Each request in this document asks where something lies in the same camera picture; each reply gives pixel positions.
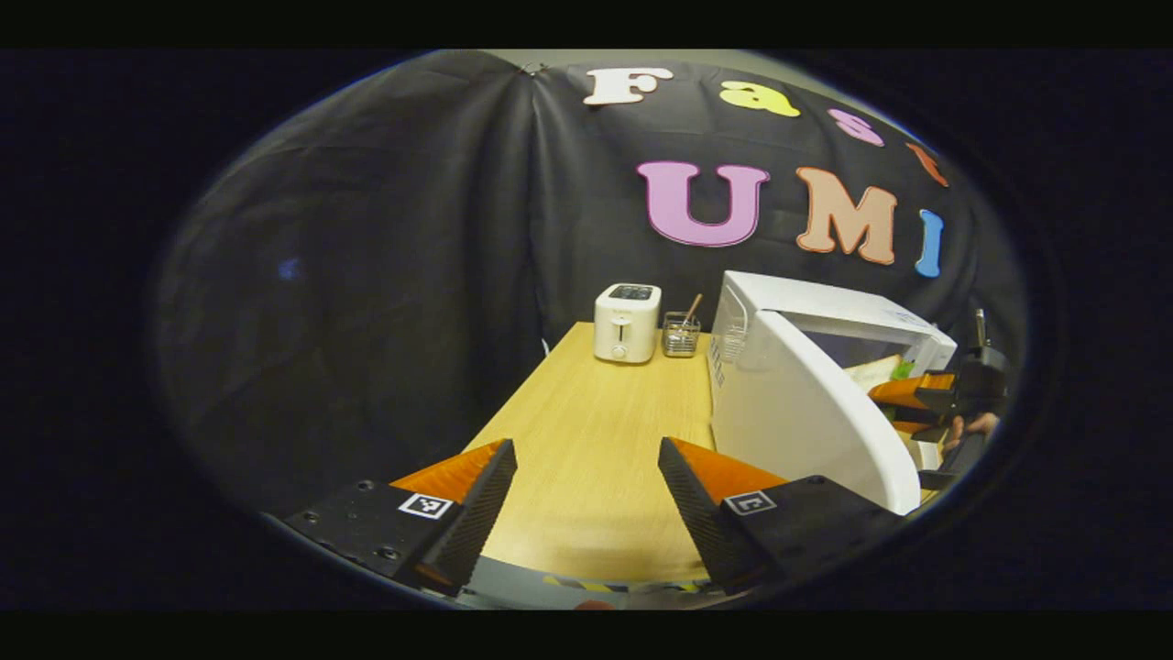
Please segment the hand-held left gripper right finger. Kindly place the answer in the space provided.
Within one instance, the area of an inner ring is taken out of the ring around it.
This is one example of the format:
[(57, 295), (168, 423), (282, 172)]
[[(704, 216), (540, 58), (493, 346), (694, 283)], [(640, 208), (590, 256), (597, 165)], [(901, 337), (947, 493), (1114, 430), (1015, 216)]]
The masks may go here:
[(728, 594), (811, 581), (904, 525), (829, 477), (784, 479), (683, 438), (662, 438), (658, 468), (708, 580)]

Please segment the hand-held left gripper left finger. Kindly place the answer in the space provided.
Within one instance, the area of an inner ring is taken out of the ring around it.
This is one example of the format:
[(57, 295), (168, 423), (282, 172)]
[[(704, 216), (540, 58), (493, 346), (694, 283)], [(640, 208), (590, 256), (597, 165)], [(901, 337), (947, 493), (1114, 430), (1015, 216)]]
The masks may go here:
[(389, 483), (357, 481), (284, 522), (323, 550), (406, 588), (460, 592), (515, 472), (514, 442), (499, 438)]

